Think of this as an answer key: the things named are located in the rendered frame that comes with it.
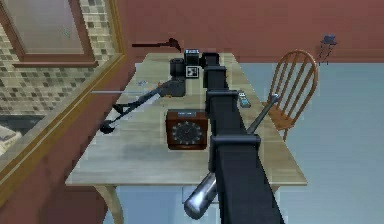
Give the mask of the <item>small blue topped stand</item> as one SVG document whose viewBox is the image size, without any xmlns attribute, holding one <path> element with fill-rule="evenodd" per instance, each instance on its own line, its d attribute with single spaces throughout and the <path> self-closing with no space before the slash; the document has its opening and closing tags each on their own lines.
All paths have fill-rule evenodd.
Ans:
<svg viewBox="0 0 384 224">
<path fill-rule="evenodd" d="M 336 36 L 334 34 L 326 34 L 323 36 L 323 39 L 320 41 L 320 44 L 317 47 L 318 65 L 321 65 L 322 63 L 325 63 L 326 65 L 329 64 L 329 56 L 331 55 L 336 45 Z"/>
</svg>

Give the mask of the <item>pale wooden table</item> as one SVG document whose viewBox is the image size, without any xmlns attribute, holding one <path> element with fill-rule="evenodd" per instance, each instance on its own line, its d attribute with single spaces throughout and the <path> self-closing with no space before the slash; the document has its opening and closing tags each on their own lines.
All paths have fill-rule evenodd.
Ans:
<svg viewBox="0 0 384 224">
<path fill-rule="evenodd" d="M 139 93 L 170 78 L 169 60 L 178 53 L 150 53 L 136 72 L 118 103 L 134 101 Z M 239 108 L 248 126 L 262 110 L 259 98 L 233 54 L 220 53 L 227 68 L 229 85 L 245 91 L 251 108 Z M 200 79 L 186 81 L 186 96 L 159 98 L 138 112 L 118 121 L 111 134 L 97 131 L 66 180 L 67 186 L 93 186 L 109 212 L 104 224 L 221 224 L 219 204 L 214 201 L 205 215 L 193 221 L 183 202 L 208 172 L 208 151 L 169 150 L 166 143 L 167 109 L 202 109 L 205 93 Z M 138 86 L 141 80 L 145 86 Z M 279 187 L 306 186 L 307 180 L 269 117 L 256 133 L 261 135 L 259 152 L 273 192 Z"/>
</svg>

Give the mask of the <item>gold wooden framed window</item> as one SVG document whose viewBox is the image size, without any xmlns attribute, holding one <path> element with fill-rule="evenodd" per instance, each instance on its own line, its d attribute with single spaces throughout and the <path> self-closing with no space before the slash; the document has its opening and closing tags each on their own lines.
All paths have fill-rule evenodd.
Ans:
<svg viewBox="0 0 384 224">
<path fill-rule="evenodd" d="M 16 142 L 0 160 L 0 207 L 2 207 L 35 169 L 40 160 L 50 151 L 72 123 L 95 98 L 92 90 L 105 87 L 126 63 L 127 56 L 118 12 L 118 0 L 106 0 L 115 32 L 114 44 L 117 54 L 103 66 L 96 69 L 95 75 L 86 81 L 79 90 L 56 107 L 50 115 L 41 120 L 41 127 L 32 128 Z"/>
</svg>

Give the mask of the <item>silver baseball bat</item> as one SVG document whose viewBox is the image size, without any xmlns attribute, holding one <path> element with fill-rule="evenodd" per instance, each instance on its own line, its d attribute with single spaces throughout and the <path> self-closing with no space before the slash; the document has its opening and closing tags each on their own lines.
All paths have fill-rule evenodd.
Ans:
<svg viewBox="0 0 384 224">
<path fill-rule="evenodd" d="M 232 90 L 207 93 L 211 132 L 209 173 L 184 202 L 186 214 L 200 219 L 219 201 L 221 224 L 285 224 L 259 158 L 256 129 L 279 100 L 277 94 L 250 126 L 245 126 Z"/>
</svg>

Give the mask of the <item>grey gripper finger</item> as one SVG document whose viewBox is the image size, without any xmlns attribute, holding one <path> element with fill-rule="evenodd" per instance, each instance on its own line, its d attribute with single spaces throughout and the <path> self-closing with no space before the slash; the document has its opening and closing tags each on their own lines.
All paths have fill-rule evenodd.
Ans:
<svg viewBox="0 0 384 224">
<path fill-rule="evenodd" d="M 156 89 L 153 89 L 144 95 L 140 96 L 136 101 L 130 102 L 130 103 L 117 103 L 112 106 L 112 108 L 117 111 L 119 114 L 128 114 L 134 109 L 138 108 L 142 104 L 144 104 L 147 100 L 149 100 L 151 97 L 155 96 L 156 94 L 160 94 L 162 91 L 161 87 L 157 87 Z"/>
<path fill-rule="evenodd" d="M 112 133 L 118 124 L 118 121 L 121 120 L 124 117 L 128 117 L 129 115 L 132 115 L 134 112 L 138 112 L 139 110 L 143 109 L 145 106 L 152 104 L 154 101 L 158 100 L 160 98 L 160 94 L 156 94 L 155 96 L 151 97 L 149 100 L 147 100 L 144 104 L 139 106 L 138 108 L 134 109 L 128 114 L 119 114 L 116 118 L 113 118 L 112 120 L 105 120 L 101 123 L 99 130 L 103 134 L 110 134 Z"/>
</svg>

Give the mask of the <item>grey remote control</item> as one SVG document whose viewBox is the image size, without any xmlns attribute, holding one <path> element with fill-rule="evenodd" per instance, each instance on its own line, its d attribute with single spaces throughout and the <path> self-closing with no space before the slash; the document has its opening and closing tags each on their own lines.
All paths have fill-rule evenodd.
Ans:
<svg viewBox="0 0 384 224">
<path fill-rule="evenodd" d="M 249 102 L 244 91 L 238 91 L 238 99 L 239 99 L 239 105 L 242 108 L 250 108 L 251 107 L 251 103 Z"/>
</svg>

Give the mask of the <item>brown wooden spindle chair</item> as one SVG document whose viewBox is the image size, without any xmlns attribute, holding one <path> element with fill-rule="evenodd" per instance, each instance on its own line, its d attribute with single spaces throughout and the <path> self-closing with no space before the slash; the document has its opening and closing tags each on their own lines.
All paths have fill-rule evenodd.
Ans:
<svg viewBox="0 0 384 224">
<path fill-rule="evenodd" d="M 316 91 L 319 78 L 314 57 L 305 50 L 296 49 L 286 53 L 277 63 L 269 96 L 276 93 L 279 101 L 269 111 L 269 116 L 283 140 L 299 120 Z"/>
</svg>

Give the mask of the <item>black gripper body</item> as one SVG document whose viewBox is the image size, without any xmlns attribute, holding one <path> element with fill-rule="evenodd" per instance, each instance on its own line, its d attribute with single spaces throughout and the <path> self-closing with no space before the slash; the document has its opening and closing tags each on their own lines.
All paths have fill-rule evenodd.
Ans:
<svg viewBox="0 0 384 224">
<path fill-rule="evenodd" d="M 183 58 L 170 60 L 170 79 L 160 85 L 162 97 L 184 97 L 186 94 L 186 66 Z"/>
</svg>

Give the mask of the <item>brown framed window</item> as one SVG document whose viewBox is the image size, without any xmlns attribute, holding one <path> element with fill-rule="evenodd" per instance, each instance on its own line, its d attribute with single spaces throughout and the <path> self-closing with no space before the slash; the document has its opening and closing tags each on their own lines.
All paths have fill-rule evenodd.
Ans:
<svg viewBox="0 0 384 224">
<path fill-rule="evenodd" d="M 0 0 L 16 68 L 96 67 L 80 0 Z"/>
</svg>

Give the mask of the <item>brown square alarm clock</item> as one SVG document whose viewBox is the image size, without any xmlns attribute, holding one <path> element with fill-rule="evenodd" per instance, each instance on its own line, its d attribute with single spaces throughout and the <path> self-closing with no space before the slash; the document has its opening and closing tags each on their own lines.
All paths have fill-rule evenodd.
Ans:
<svg viewBox="0 0 384 224">
<path fill-rule="evenodd" d="M 169 109 L 165 118 L 170 150 L 204 150 L 207 147 L 208 118 L 202 109 Z"/>
</svg>

